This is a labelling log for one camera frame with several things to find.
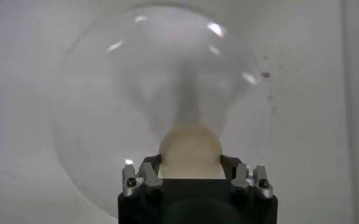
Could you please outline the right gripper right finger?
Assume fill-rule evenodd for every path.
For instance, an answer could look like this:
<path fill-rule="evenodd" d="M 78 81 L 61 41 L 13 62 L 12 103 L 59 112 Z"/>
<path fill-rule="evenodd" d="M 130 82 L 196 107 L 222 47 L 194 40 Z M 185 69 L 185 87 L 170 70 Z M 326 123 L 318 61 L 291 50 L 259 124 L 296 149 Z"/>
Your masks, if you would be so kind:
<path fill-rule="evenodd" d="M 256 166 L 250 170 L 239 158 L 226 155 L 220 156 L 220 163 L 234 194 L 244 197 L 273 197 L 273 186 L 268 180 L 265 166 Z"/>

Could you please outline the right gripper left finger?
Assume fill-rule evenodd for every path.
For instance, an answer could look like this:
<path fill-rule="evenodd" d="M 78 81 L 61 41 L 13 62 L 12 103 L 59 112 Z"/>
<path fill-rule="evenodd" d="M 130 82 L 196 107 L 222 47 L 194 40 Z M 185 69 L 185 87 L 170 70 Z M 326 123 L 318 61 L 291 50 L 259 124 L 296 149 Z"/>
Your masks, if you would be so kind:
<path fill-rule="evenodd" d="M 160 161 L 160 155 L 145 157 L 137 172 L 133 163 L 126 162 L 122 169 L 123 196 L 133 197 L 140 187 L 145 187 L 148 194 L 154 190 L 161 191 L 163 180 L 158 177 Z"/>

